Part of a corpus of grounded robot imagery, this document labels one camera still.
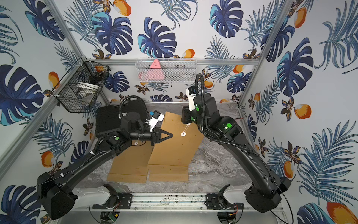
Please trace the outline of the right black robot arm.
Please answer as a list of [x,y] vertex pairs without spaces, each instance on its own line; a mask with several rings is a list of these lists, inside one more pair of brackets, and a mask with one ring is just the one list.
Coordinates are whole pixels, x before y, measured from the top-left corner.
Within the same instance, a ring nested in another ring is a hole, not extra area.
[[220,115],[210,94],[190,94],[188,103],[182,109],[182,123],[196,124],[207,139],[223,146],[251,179],[247,185],[225,186],[219,193],[221,201],[229,204],[247,202],[261,213],[275,209],[291,181],[279,177],[268,167],[252,148],[239,124],[231,117]]

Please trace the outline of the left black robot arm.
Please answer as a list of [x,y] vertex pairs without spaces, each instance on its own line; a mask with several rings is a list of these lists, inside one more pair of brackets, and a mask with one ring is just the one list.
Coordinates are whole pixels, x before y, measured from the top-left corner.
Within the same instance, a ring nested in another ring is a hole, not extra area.
[[141,119],[139,113],[128,112],[122,118],[117,115],[98,118],[99,140],[92,151],[53,175],[44,173],[38,177],[39,201],[51,219],[59,219],[75,207],[94,204],[108,209],[117,207],[118,193],[109,185],[100,188],[99,197],[79,193],[75,187],[102,164],[130,148],[133,141],[155,145],[173,137],[157,126],[163,121],[164,114],[155,110],[150,115],[150,119]]

